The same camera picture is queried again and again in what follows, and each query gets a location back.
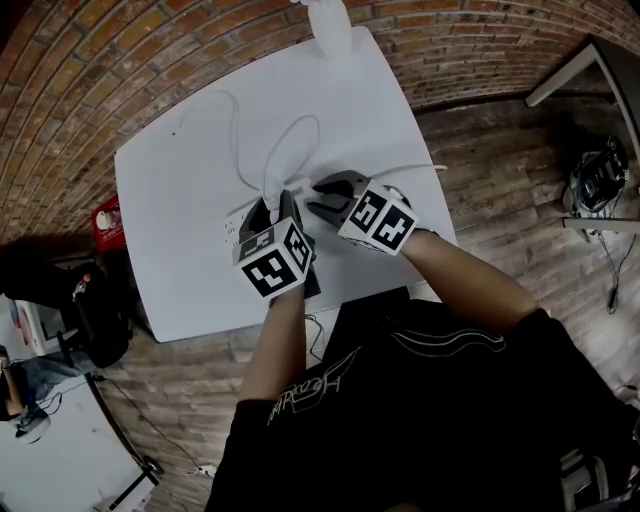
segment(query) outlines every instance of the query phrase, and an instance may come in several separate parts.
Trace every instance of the cable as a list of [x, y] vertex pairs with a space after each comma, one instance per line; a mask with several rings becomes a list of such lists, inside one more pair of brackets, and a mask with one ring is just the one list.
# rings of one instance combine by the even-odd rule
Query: cable
[[618, 309], [618, 300], [619, 300], [618, 294], [620, 290], [620, 274], [622, 271], [622, 265], [624, 264], [625, 260], [629, 257], [629, 254], [631, 254], [631, 249], [633, 249], [633, 245], [636, 242], [637, 236], [638, 236], [637, 234], [633, 235], [633, 238], [631, 239], [631, 243], [629, 244], [629, 249], [627, 249], [627, 253], [624, 255], [624, 257], [620, 261], [620, 264], [618, 265], [618, 270], [616, 270], [615, 264], [613, 263], [613, 258], [611, 258], [611, 254], [609, 253], [609, 248], [607, 247], [607, 244], [604, 241], [604, 236], [602, 236], [602, 232], [600, 231], [598, 232], [598, 240], [600, 240], [600, 243], [602, 244], [604, 251], [607, 253], [607, 258], [609, 259], [609, 265], [611, 266], [611, 273], [613, 278], [613, 286], [611, 288], [611, 295], [609, 296], [609, 303], [607, 305], [610, 315], [613, 315]]
[[36, 404], [38, 405], [38, 407], [40, 407], [40, 409], [42, 409], [43, 411], [47, 411], [55, 402], [55, 399], [58, 398], [58, 407], [56, 407], [56, 410], [49, 413], [47, 412], [47, 414], [49, 416], [53, 416], [55, 413], [58, 412], [58, 410], [60, 409], [61, 405], [62, 405], [62, 395], [66, 395], [69, 391], [73, 391], [76, 388], [79, 388], [80, 386], [84, 386], [88, 384], [88, 382], [81, 382], [80, 384], [77, 384], [76, 386], [73, 386], [72, 388], [69, 389], [65, 389], [64, 391], [59, 391], [58, 393], [56, 393], [55, 395], [53, 395], [50, 398], [44, 398], [43, 400], [39, 400], [36, 401]]
[[[252, 185], [251, 183], [249, 183], [245, 177], [242, 175], [242, 172], [240, 171], [240, 152], [238, 149], [238, 119], [240, 116], [240, 104], [238, 102], [238, 100], [236, 99], [236, 97], [231, 94], [229, 91], [213, 91], [213, 94], [222, 94], [224, 96], [226, 96], [227, 98], [229, 98], [231, 100], [231, 105], [233, 107], [233, 111], [231, 114], [231, 123], [229, 126], [229, 149], [231, 151], [231, 161], [233, 163], [233, 168], [234, 171], [236, 173], [236, 176], [238, 177], [238, 179], [247, 187], [249, 187], [251, 190], [255, 190], [256, 192], [261, 192], [263, 195], [265, 193], [265, 187], [266, 187], [266, 181], [267, 181], [267, 170], [269, 168], [269, 163], [271, 162], [271, 158], [273, 157], [274, 153], [276, 152], [276, 149], [280, 146], [280, 143], [286, 138], [286, 136], [291, 132], [291, 130], [294, 128], [294, 126], [296, 126], [300, 121], [303, 121], [305, 119], [313, 119], [316, 123], [316, 141], [314, 142], [312, 148], [309, 150], [309, 153], [307, 153], [307, 156], [305, 157], [305, 159], [302, 161], [302, 163], [300, 164], [300, 166], [298, 167], [298, 169], [296, 169], [295, 172], [293, 172], [286, 180], [284, 180], [284, 183], [289, 183], [293, 177], [298, 174], [302, 168], [307, 164], [307, 162], [311, 159], [311, 157], [316, 153], [316, 151], [318, 150], [318, 146], [320, 144], [320, 120], [318, 119], [317, 116], [313, 115], [313, 114], [306, 114], [303, 116], [298, 117], [296, 120], [294, 120], [287, 128], [286, 130], [282, 133], [282, 135], [280, 135], [280, 137], [278, 138], [278, 140], [276, 141], [276, 143], [274, 144], [274, 146], [271, 148], [271, 150], [269, 151], [269, 154], [267, 156], [267, 159], [265, 161], [265, 165], [264, 165], [264, 169], [263, 169], [263, 176], [262, 176], [262, 191]], [[194, 107], [194, 105], [196, 105], [197, 102], [192, 103], [191, 105], [189, 105], [189, 107], [187, 108], [187, 110], [185, 111], [185, 113], [182, 116], [182, 119], [180, 120], [180, 123], [178, 124], [178, 128], [182, 128], [182, 124], [184, 123], [185, 119], [187, 118], [187, 115], [189, 114], [189, 112], [191, 111], [191, 109]]]
[[312, 321], [314, 324], [316, 324], [318, 326], [318, 334], [316, 334], [316, 337], [313, 340], [313, 343], [311, 344], [311, 348], [309, 349], [309, 354], [311, 354], [313, 357], [315, 357], [318, 361], [322, 362], [322, 359], [320, 359], [317, 355], [315, 355], [313, 353], [313, 349], [316, 346], [316, 342], [320, 338], [320, 335], [324, 332], [324, 327], [322, 326], [322, 324], [320, 322], [318, 322], [318, 319], [316, 318], [315, 315], [305, 315], [304, 318], [305, 318], [305, 320]]
[[106, 381], [111, 382], [111, 384], [113, 384], [116, 389], [118, 391], [120, 391], [120, 393], [122, 394], [122, 396], [124, 396], [129, 403], [136, 409], [136, 411], [138, 411], [138, 414], [140, 415], [140, 418], [142, 418], [144, 421], [146, 421], [151, 428], [153, 428], [153, 430], [155, 430], [160, 437], [162, 437], [165, 441], [167, 441], [168, 443], [172, 444], [173, 446], [175, 446], [176, 448], [180, 449], [188, 458], [189, 460], [193, 463], [193, 465], [196, 467], [196, 469], [198, 470], [198, 472], [200, 472], [202, 470], [202, 468], [200, 467], [200, 465], [196, 462], [196, 460], [189, 454], [189, 452], [187, 452], [187, 450], [185, 450], [182, 446], [180, 446], [178, 443], [172, 441], [171, 439], [169, 439], [167, 436], [165, 436], [160, 430], [158, 430], [158, 427], [156, 427], [151, 420], [149, 420], [140, 410], [140, 408], [138, 407], [138, 405], [131, 399], [129, 398], [129, 395], [127, 395], [124, 391], [122, 391], [122, 389], [120, 388], [120, 386], [118, 386], [118, 384], [116, 384], [115, 381], [108, 379], [107, 377], [104, 378]]
[[266, 161], [266, 163], [264, 165], [264, 173], [263, 173], [263, 176], [262, 176], [262, 193], [263, 194], [264, 194], [264, 191], [266, 190], [266, 187], [267, 187], [267, 170], [269, 169], [269, 163], [271, 163], [271, 157], [276, 152], [276, 149], [278, 149], [278, 146], [280, 145], [280, 143], [285, 139], [285, 137], [287, 135], [289, 135], [289, 132], [291, 130], [293, 130], [293, 127], [295, 125], [297, 125], [300, 121], [303, 121], [305, 119], [313, 119], [316, 122], [316, 133], [317, 133], [316, 141], [315, 141], [315, 143], [313, 145], [313, 148], [311, 149], [311, 151], [309, 151], [309, 153], [307, 153], [307, 156], [302, 161], [302, 163], [300, 164], [298, 169], [293, 174], [291, 174], [291, 176], [289, 176], [286, 180], [284, 180], [283, 183], [284, 184], [290, 183], [291, 180], [293, 179], [293, 177], [302, 170], [302, 168], [306, 165], [306, 163], [309, 161], [309, 159], [318, 150], [318, 145], [320, 143], [320, 120], [317, 118], [317, 116], [314, 116], [312, 114], [307, 114], [307, 115], [304, 115], [304, 116], [300, 116], [293, 123], [291, 123], [289, 125], [289, 127], [284, 132], [282, 132], [282, 135], [280, 135], [280, 138], [278, 139], [278, 141], [275, 143], [273, 148], [271, 148], [271, 151], [269, 151], [269, 155], [267, 156], [267, 161]]

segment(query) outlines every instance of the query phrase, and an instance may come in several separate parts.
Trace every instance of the white desk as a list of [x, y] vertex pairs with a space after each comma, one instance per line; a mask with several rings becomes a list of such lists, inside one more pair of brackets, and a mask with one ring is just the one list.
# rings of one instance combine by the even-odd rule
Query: white desk
[[[259, 184], [269, 151], [298, 117], [320, 123], [318, 150], [293, 187], [344, 169], [366, 175], [432, 164], [411, 109], [369, 31], [353, 30], [353, 53], [325, 60], [315, 41], [245, 66], [175, 106], [116, 154], [116, 176], [131, 261], [151, 327], [159, 341], [261, 323], [267, 306], [231, 267], [224, 221], [257, 197], [233, 171], [229, 150], [232, 103], [239, 108], [240, 168]], [[269, 176], [288, 177], [315, 141], [314, 123], [300, 123], [272, 158]], [[435, 171], [387, 175], [409, 196], [421, 225], [455, 243]], [[339, 239], [302, 206], [305, 231], [316, 239], [322, 293], [317, 312], [398, 286], [420, 282], [402, 257], [388, 257]]]

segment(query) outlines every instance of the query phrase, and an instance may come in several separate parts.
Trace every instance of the person's leg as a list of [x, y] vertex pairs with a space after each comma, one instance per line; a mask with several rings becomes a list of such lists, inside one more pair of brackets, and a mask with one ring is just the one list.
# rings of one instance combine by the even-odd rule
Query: person's leg
[[29, 389], [35, 393], [36, 400], [47, 398], [50, 391], [61, 382], [96, 369], [96, 366], [84, 352], [72, 351], [70, 355], [74, 364], [73, 368], [69, 367], [62, 352], [34, 357], [21, 363], [27, 373]]

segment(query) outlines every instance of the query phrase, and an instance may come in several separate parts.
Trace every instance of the person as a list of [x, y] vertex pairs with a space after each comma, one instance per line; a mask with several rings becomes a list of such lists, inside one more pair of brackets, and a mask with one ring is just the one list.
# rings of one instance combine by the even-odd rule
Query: person
[[625, 457], [620, 404], [527, 290], [432, 232], [401, 252], [442, 303], [345, 304], [309, 369], [302, 287], [274, 301], [207, 511], [564, 510], [563, 455]]
[[71, 351], [69, 355], [73, 368], [62, 352], [11, 364], [6, 348], [0, 345], [0, 421], [11, 421], [24, 430], [29, 418], [41, 415], [38, 402], [45, 400], [55, 386], [95, 370], [86, 353]]

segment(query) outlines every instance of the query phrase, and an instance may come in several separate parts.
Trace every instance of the wooden floor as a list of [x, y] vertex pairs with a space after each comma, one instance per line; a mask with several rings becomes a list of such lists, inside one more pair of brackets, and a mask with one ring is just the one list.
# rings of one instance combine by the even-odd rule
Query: wooden floor
[[[534, 109], [512, 101], [431, 113], [418, 121], [434, 162], [449, 166], [440, 180], [459, 245], [530, 289], [613, 388], [637, 382], [640, 247], [625, 263], [620, 306], [609, 315], [612, 277], [602, 246], [585, 242], [558, 220], [563, 176], [570, 168], [567, 148], [578, 126], [617, 134], [631, 151], [618, 108], [597, 99], [549, 99]], [[635, 157], [631, 171], [618, 216], [639, 214]], [[630, 237], [610, 233], [606, 241], [617, 265]], [[198, 463], [215, 464], [257, 332], [165, 344], [139, 334], [105, 374]], [[188, 477], [194, 468], [187, 457], [141, 421], [111, 383], [100, 389], [134, 446], [166, 470], [148, 510], [201, 511], [210, 480]]]

